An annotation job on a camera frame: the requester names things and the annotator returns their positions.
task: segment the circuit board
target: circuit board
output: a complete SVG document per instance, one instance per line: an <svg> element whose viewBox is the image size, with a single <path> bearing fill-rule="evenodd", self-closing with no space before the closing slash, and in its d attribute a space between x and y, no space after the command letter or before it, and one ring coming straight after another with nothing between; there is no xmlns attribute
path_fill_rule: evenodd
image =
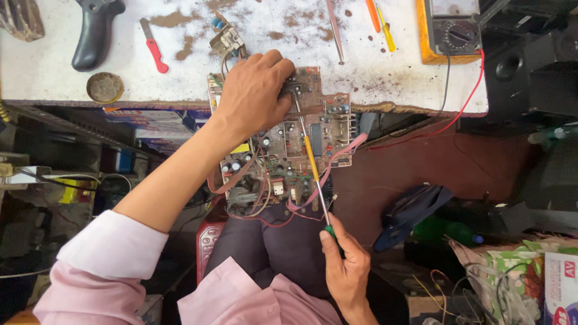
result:
<svg viewBox="0 0 578 325"><path fill-rule="evenodd" d="M213 76L222 83L220 74ZM208 77L211 111L217 109L221 87ZM343 150L355 138L355 114L351 113L349 94L321 93L319 67L301 67L283 84L281 94L291 92L299 101L301 114L295 102L283 122L252 137L221 161L223 182L231 177L254 155L266 169L271 183L268 204L284 202L291 198L297 205L306 201L314 191L314 181L309 159L303 142L303 131L298 115L303 116L309 135L317 169L324 171L330 164L334 167L351 165L351 155ZM230 213L245 215L266 201L266 193L258 200L265 176L259 164L253 164L239 183L227 192ZM317 200L313 201L316 209Z"/></svg>

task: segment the blue capacitor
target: blue capacitor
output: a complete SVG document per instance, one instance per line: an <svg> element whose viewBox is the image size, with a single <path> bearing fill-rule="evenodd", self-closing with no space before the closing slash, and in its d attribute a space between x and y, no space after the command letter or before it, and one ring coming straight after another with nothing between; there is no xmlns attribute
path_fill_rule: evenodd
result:
<svg viewBox="0 0 578 325"><path fill-rule="evenodd" d="M221 22L221 20L218 19L217 17L215 17L215 18L213 18L213 20L211 20L211 24L215 27L217 27L220 22Z"/></svg>

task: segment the person's right hand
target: person's right hand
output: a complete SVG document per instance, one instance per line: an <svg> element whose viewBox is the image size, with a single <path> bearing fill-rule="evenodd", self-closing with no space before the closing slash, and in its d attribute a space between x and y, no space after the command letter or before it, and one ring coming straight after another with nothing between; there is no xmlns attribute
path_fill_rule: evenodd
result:
<svg viewBox="0 0 578 325"><path fill-rule="evenodd" d="M295 72L291 60L277 50L253 54L227 75L221 101L212 119L227 125L242 141L281 122L291 108L289 94L277 100L285 80Z"/></svg>
<svg viewBox="0 0 578 325"><path fill-rule="evenodd" d="M369 253L345 231L341 221L332 213L329 213L329 221L345 252L345 259L342 259L333 237L325 230L319 233L327 262L325 273L329 292L350 324L377 324L365 297L370 267Z"/></svg>

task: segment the white workbench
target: white workbench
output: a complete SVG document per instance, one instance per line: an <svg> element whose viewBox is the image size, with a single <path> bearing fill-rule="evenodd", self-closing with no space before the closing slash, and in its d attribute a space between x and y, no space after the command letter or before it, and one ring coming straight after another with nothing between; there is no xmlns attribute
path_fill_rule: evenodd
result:
<svg viewBox="0 0 578 325"><path fill-rule="evenodd" d="M37 1L46 30L42 39L26 43L0 29L2 98L36 104L90 103L86 81L92 74L106 71L123 80L125 91L120 106L128 102L206 105L206 77L209 72L220 71L219 58L209 55L209 40L216 35L210 25L211 8L217 8L236 27L249 53L279 49L297 67L319 65L323 93L351 93L353 106L383 107L392 102L407 106L407 110L439 110L443 101L447 67L421 63L414 0L377 0L391 24L399 49L394 53L381 52L387 48L383 33L375 33L365 1L334 0L344 65L338 64L335 42L327 40L323 30L331 33L325 0L123 1L127 9L114 18L108 55L91 72L76 72L71 67L82 22L81 8L74 0ZM163 75L155 68L139 20L177 16L175 12L184 17L180 19L182 24L151 24L163 61L169 65L168 73ZM170 19L153 21L171 25ZM271 32L283 35L271 37ZM176 56L185 47L186 35L193 38L191 54L179 61ZM479 69L480 61L451 67L445 111L461 108L476 83ZM465 113L481 116L487 109L486 84L482 81Z"/></svg>

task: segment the dark trousers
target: dark trousers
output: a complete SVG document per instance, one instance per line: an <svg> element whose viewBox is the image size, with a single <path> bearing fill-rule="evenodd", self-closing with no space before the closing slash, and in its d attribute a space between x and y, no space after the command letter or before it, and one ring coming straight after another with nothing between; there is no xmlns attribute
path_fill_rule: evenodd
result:
<svg viewBox="0 0 578 325"><path fill-rule="evenodd" d="M291 216L291 213L285 214L286 210L283 204L274 204L259 216L271 224L280 224ZM321 209L313 212L310 206L305 213L299 213L317 219L323 216ZM230 217L215 243L205 275L231 256L262 289L281 273L308 295L330 298L325 281L325 256L319 240L319 232L324 226L325 220L299 216L279 228L267 226L260 220Z"/></svg>

